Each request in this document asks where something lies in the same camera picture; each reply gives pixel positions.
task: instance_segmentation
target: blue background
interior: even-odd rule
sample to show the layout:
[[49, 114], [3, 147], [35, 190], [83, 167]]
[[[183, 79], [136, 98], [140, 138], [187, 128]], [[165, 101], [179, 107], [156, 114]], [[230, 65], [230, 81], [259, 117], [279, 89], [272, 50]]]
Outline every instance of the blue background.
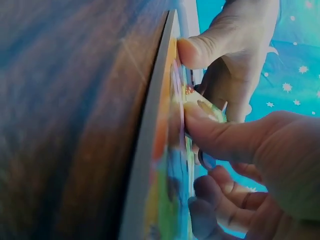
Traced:
[[[224, 3], [224, 0], [197, 0], [201, 33], [208, 29]], [[246, 121], [254, 121], [279, 110], [319, 117], [320, 0], [281, 0], [270, 46], [277, 50], [278, 55], [273, 52], [267, 55], [259, 85], [250, 102], [252, 111]], [[306, 70], [305, 73], [300, 72], [301, 67]], [[291, 86], [291, 91], [285, 91], [284, 84]], [[228, 163], [218, 161], [218, 164], [224, 165], [241, 185], [266, 191], [263, 186], [236, 174]], [[204, 169], [198, 171], [201, 175], [206, 174]], [[238, 237], [245, 236], [228, 230], [226, 232]]]

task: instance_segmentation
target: hand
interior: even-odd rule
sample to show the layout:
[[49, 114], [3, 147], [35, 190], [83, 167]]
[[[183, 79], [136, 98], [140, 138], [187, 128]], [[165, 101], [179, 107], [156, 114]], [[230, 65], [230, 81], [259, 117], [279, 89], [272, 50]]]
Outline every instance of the hand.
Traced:
[[232, 239], [215, 218], [247, 233], [247, 240], [319, 239], [319, 118], [281, 111], [248, 123], [217, 123], [188, 103], [185, 124], [200, 149], [268, 189], [248, 194], [222, 167], [197, 179], [189, 208], [198, 239]]
[[181, 62], [208, 67], [199, 92], [232, 122], [244, 122], [256, 89], [279, 11], [279, 0], [227, 0], [200, 36], [178, 41]]

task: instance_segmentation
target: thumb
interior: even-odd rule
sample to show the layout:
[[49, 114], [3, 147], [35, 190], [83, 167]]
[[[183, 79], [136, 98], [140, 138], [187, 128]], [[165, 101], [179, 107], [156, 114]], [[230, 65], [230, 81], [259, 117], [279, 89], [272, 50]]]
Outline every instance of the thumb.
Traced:
[[179, 58], [189, 69], [207, 68], [216, 59], [232, 53], [235, 46], [231, 41], [235, 38], [236, 28], [232, 21], [214, 20], [211, 27], [199, 36], [181, 38], [177, 41]]
[[270, 134], [262, 118], [246, 123], [218, 123], [196, 104], [184, 105], [185, 126], [194, 143], [215, 159], [254, 164], [255, 154]]

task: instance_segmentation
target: wooden table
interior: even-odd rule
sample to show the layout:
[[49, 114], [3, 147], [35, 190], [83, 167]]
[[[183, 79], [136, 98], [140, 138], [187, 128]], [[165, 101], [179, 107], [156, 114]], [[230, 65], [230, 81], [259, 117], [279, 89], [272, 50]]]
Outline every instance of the wooden table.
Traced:
[[0, 239], [117, 238], [174, 0], [0, 2]]

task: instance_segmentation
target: colorful illustration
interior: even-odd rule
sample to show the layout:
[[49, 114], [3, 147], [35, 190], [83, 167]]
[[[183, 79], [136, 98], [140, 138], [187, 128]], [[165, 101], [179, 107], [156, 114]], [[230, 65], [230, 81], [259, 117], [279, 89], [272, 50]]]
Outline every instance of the colorful illustration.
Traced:
[[180, 36], [175, 15], [159, 99], [149, 190], [144, 212], [144, 240], [191, 240], [188, 198], [193, 195], [194, 154], [184, 134], [186, 69], [177, 52]]
[[205, 111], [212, 120], [217, 121], [219, 123], [225, 123], [227, 121], [226, 116], [223, 114], [223, 112], [219, 108], [217, 108], [207, 99], [205, 99], [201, 94], [196, 92], [192, 87], [186, 86], [185, 95], [186, 95], [185, 97], [186, 102], [193, 102], [198, 104], [198, 106], [202, 108], [203, 111]]

